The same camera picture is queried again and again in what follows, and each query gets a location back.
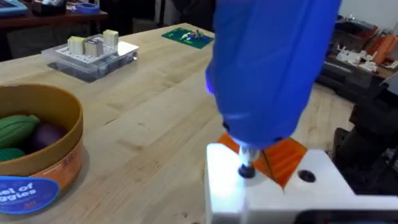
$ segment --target black screw hole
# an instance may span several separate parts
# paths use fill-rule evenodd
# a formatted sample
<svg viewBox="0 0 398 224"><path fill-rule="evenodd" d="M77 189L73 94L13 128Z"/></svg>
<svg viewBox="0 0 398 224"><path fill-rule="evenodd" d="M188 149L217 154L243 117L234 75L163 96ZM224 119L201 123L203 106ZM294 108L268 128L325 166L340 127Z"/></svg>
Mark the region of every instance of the black screw hole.
<svg viewBox="0 0 398 224"><path fill-rule="evenodd" d="M308 183L314 183L316 181L315 175L309 170L300 170L298 177Z"/></svg>

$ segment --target blue robotic arm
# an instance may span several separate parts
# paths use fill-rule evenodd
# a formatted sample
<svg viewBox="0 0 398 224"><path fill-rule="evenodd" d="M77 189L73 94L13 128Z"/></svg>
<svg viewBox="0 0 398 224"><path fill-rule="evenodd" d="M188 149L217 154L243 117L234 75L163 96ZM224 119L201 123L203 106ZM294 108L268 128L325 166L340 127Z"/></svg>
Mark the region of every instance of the blue robotic arm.
<svg viewBox="0 0 398 224"><path fill-rule="evenodd" d="M207 85L231 137L290 136L325 58L340 0L217 0Z"/></svg>

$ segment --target black machine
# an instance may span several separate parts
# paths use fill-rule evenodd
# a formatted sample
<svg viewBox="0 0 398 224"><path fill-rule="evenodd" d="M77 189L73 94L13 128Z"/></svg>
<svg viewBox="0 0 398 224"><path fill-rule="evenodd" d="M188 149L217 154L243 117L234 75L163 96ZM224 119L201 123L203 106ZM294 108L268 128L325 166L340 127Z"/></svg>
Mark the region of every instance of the black machine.
<svg viewBox="0 0 398 224"><path fill-rule="evenodd" d="M398 195L398 95L387 83L358 98L351 131L335 132L334 162L357 194Z"/></svg>
<svg viewBox="0 0 398 224"><path fill-rule="evenodd" d="M327 57L316 82L334 90L337 95L359 103L370 91L378 88L383 81L381 77L373 75L354 65L340 62Z"/></svg>

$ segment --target blue label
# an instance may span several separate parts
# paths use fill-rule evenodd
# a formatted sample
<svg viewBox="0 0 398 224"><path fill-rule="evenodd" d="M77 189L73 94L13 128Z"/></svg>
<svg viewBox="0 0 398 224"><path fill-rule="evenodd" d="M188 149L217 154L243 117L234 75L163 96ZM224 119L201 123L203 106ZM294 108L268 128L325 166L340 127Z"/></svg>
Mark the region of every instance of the blue label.
<svg viewBox="0 0 398 224"><path fill-rule="evenodd" d="M24 214L46 207L57 197L56 181L39 177L0 176L0 212Z"/></svg>

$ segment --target blue object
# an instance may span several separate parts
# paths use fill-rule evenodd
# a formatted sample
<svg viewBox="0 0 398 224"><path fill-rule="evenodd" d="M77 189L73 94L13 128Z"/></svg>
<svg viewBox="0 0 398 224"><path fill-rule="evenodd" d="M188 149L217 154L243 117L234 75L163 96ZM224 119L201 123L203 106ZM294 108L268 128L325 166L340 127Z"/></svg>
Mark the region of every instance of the blue object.
<svg viewBox="0 0 398 224"><path fill-rule="evenodd" d="M200 39L201 39L202 41L205 41L205 42L210 41L210 38L207 37L207 36L205 36L205 35L201 35L201 36L200 36Z"/></svg>
<svg viewBox="0 0 398 224"><path fill-rule="evenodd" d="M56 181L40 177L0 176L0 212L30 213L46 207L60 191Z"/></svg>
<svg viewBox="0 0 398 224"><path fill-rule="evenodd" d="M0 0L0 17L22 16L26 12L26 6L19 1Z"/></svg>
<svg viewBox="0 0 398 224"><path fill-rule="evenodd" d="M100 8L96 4L92 3L78 3L76 4L76 10L84 14L98 14Z"/></svg>
<svg viewBox="0 0 398 224"><path fill-rule="evenodd" d="M322 68L340 0L221 0L208 89L251 149L290 136Z"/></svg>

